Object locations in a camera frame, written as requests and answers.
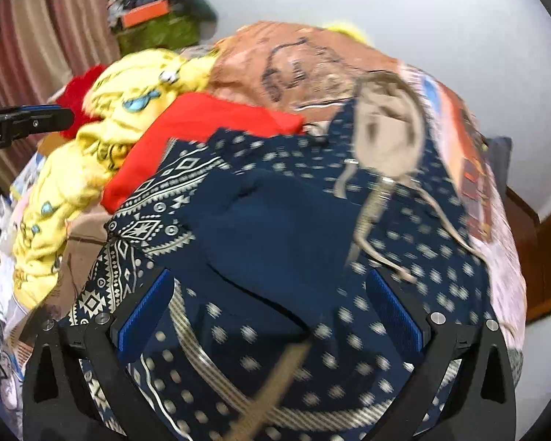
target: clutter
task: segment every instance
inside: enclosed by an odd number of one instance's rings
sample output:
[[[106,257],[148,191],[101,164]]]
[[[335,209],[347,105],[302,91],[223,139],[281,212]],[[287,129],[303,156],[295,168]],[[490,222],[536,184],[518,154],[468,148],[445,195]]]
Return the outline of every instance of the clutter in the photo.
[[[22,198],[35,185],[39,173],[45,165],[45,159],[42,154],[36,152],[21,173],[16,176],[16,179],[10,186],[10,193],[15,199]]]
[[[122,54],[191,46],[200,39],[200,21],[217,18],[206,0],[110,0],[108,12]]]
[[[13,319],[13,312],[16,310],[12,297],[15,262],[11,250],[14,235],[12,218],[16,206],[16,200],[0,197],[0,403],[4,407],[1,412],[7,425],[14,433],[21,433],[23,376],[6,340],[7,324]]]

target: white wall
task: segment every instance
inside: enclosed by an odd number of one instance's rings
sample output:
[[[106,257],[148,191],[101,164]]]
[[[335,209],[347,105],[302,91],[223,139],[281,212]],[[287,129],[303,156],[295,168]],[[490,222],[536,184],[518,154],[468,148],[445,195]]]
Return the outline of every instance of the white wall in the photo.
[[[463,97],[487,135],[514,141],[510,186],[551,205],[551,18],[539,0],[210,0],[215,37],[260,19],[354,23],[380,50]]]
[[[525,362],[516,387],[516,439],[551,400],[551,316],[526,327],[523,352]]]

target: red fuzzy fabric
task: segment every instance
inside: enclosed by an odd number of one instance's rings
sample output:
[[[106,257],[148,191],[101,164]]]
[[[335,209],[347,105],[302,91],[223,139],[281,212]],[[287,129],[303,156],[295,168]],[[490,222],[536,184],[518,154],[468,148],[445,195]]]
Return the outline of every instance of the red fuzzy fabric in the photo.
[[[83,75],[72,78],[66,86],[63,94],[56,99],[55,102],[61,107],[68,107],[71,109],[74,116],[71,127],[65,131],[60,131],[60,134],[63,137],[67,139],[75,139],[75,136],[81,126],[99,120],[98,117],[88,116],[82,110],[82,103],[85,95],[105,69],[106,66],[96,64],[96,66],[91,67]]]

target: curtain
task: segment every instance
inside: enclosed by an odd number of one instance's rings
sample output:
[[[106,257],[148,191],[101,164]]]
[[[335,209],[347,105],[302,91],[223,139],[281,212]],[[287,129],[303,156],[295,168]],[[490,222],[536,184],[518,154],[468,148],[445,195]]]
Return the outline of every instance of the curtain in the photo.
[[[120,57],[108,0],[0,0],[0,107],[44,104],[73,76]],[[41,135],[0,149],[0,181],[24,168]]]

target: orange box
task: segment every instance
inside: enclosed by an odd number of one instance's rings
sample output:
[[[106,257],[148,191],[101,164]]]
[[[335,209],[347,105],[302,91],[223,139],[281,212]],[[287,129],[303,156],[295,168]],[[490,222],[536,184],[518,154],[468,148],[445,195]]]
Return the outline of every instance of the orange box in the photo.
[[[169,2],[167,0],[157,0],[153,3],[147,3],[143,6],[139,6],[122,16],[123,27],[130,28],[131,26],[138,25],[143,21],[151,20],[168,14],[170,12]]]

